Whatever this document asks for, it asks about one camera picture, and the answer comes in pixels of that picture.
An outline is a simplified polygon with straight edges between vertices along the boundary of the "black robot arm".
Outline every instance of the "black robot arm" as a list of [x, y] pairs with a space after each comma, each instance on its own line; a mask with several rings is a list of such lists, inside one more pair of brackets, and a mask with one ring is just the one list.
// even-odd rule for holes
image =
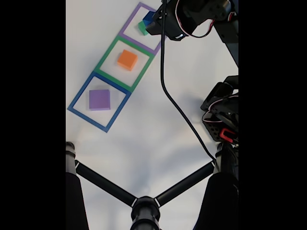
[[[153, 15], [152, 22], [146, 26], [146, 30], [151, 35], [161, 34], [161, 15], [162, 6]], [[165, 34], [173, 41], [181, 41], [184, 37], [191, 35], [197, 26], [204, 21], [214, 20], [213, 26], [221, 41], [226, 44], [236, 65], [239, 66], [238, 16], [238, 0], [168, 0], [166, 5]]]

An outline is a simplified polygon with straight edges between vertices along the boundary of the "white wire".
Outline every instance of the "white wire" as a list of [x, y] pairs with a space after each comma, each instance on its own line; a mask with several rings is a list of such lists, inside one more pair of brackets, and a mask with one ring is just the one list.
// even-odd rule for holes
[[229, 15], [228, 15], [227, 21], [229, 21], [231, 15], [233, 15], [233, 16], [236, 15], [236, 12], [230, 12]]
[[[208, 111], [207, 111], [202, 117], [204, 117], [208, 112], [211, 111], [211, 108], [212, 108], [212, 106], [213, 106], [215, 103], [220, 102], [220, 101], [222, 101], [222, 100], [224, 100], [224, 99], [232, 98], [232, 97], [239, 97], [239, 96], [238, 96], [238, 95], [233, 95], [233, 96], [229, 96], [229, 97], [226, 97], [226, 98], [222, 98], [222, 99], [219, 99], [219, 100], [213, 102], [213, 103], [209, 106]], [[203, 120], [204, 122], [209, 122], [209, 123], [222, 122], [222, 121], [208, 121], [208, 120], [204, 120], [204, 119], [202, 119], [202, 120]]]
[[175, 17], [176, 17], [176, 20], [177, 20], [177, 23], [178, 23], [180, 29], [181, 29], [185, 34], [187, 34], [187, 35], [189, 35], [189, 36], [196, 37], [196, 38], [203, 38], [203, 36], [195, 36], [195, 35], [189, 34], [188, 32], [186, 32], [186, 31], [182, 28], [181, 22], [180, 22], [180, 20], [179, 20], [179, 18], [178, 18], [178, 15], [177, 15], [177, 7], [178, 7], [179, 1], [180, 1], [180, 0], [178, 0], [178, 2], [177, 2], [177, 4], [176, 4], [176, 7], [175, 7]]

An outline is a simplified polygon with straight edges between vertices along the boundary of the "black cable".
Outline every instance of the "black cable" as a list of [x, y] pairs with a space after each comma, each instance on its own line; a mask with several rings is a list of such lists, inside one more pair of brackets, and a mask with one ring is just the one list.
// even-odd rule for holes
[[196, 129], [192, 125], [192, 123], [189, 121], [187, 116], [184, 114], [184, 112], [181, 110], [181, 108], [177, 105], [177, 103], [174, 101], [174, 99], [169, 95], [165, 83], [164, 83], [164, 51], [165, 51], [165, 14], [166, 14], [166, 0], [162, 0], [162, 32], [161, 32], [161, 85], [163, 88], [164, 93], [166, 94], [167, 98], [171, 101], [171, 103], [175, 106], [175, 108], [180, 112], [180, 114], [183, 116], [183, 118], [186, 120], [187, 124], [190, 126], [190, 128], [193, 130], [194, 134], [196, 135], [197, 139], [201, 143], [202, 147], [206, 151], [209, 157], [212, 158], [213, 163], [215, 163], [215, 158], [209, 153], [207, 147], [203, 143], [201, 137], [197, 133]]

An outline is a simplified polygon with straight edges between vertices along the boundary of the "blue block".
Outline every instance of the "blue block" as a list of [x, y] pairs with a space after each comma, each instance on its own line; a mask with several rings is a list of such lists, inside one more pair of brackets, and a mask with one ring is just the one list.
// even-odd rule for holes
[[143, 18], [143, 22], [145, 24], [145, 26], [148, 26], [150, 23], [153, 22], [153, 15], [154, 12], [153, 11], [149, 11], [146, 16]]

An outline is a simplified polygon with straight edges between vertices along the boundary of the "cube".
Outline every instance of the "cube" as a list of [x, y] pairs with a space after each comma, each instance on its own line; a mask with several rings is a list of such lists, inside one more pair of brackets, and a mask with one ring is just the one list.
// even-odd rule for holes
[[127, 70], [132, 71], [137, 61], [138, 56], [136, 54], [124, 49], [117, 60], [117, 64]]
[[145, 26], [148, 26], [150, 23], [153, 22], [153, 15], [154, 15], [154, 12], [149, 11], [146, 14], [146, 16], [143, 18], [143, 22], [144, 22]]
[[90, 110], [110, 109], [110, 90], [90, 90]]
[[146, 30], [146, 26], [145, 26], [145, 24], [144, 24], [143, 21], [141, 21], [141, 22], [139, 23], [139, 30], [141, 31], [141, 33], [142, 33], [143, 35], [148, 35], [148, 32], [147, 32], [147, 30]]

